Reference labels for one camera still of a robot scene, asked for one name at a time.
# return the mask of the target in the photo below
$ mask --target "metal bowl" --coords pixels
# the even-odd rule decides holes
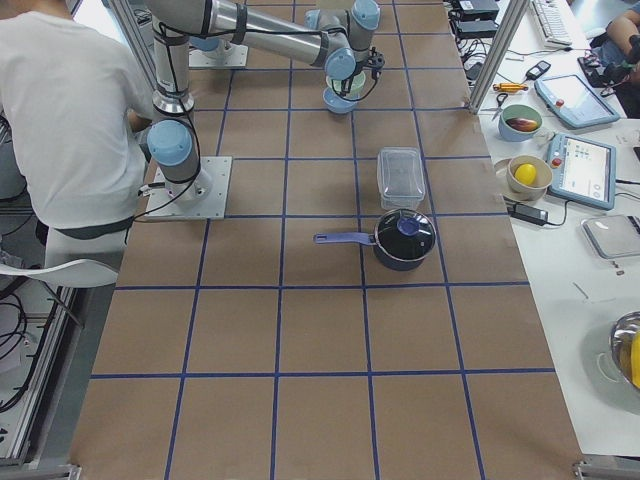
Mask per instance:
[[[631,342],[638,332],[640,332],[640,312],[628,313],[611,329],[609,345],[613,363],[624,380],[640,395],[640,388],[631,382]]]

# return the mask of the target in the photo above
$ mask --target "blue handle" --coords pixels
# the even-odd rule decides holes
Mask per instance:
[[[361,232],[348,233],[317,233],[313,236],[316,243],[361,243],[362,245],[375,245],[373,235]]]

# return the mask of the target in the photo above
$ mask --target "pot lid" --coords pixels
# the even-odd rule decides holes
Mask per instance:
[[[405,261],[423,258],[436,243],[435,230],[429,218],[404,208],[380,218],[375,237],[387,254]]]

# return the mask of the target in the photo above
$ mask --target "white t-shirt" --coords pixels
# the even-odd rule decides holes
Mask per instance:
[[[29,12],[0,21],[0,110],[33,209],[53,228],[133,215],[144,154],[127,110],[152,118],[126,46],[72,20]]]

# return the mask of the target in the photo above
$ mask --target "blue bowl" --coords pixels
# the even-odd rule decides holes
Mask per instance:
[[[526,118],[528,120],[534,120],[538,122],[538,128],[532,132],[521,132],[515,128],[511,128],[507,125],[506,121],[511,118]],[[533,138],[535,133],[540,130],[542,125],[542,117],[533,108],[527,105],[509,105],[500,114],[500,122],[498,122],[498,131],[504,140],[507,142],[524,142]]]

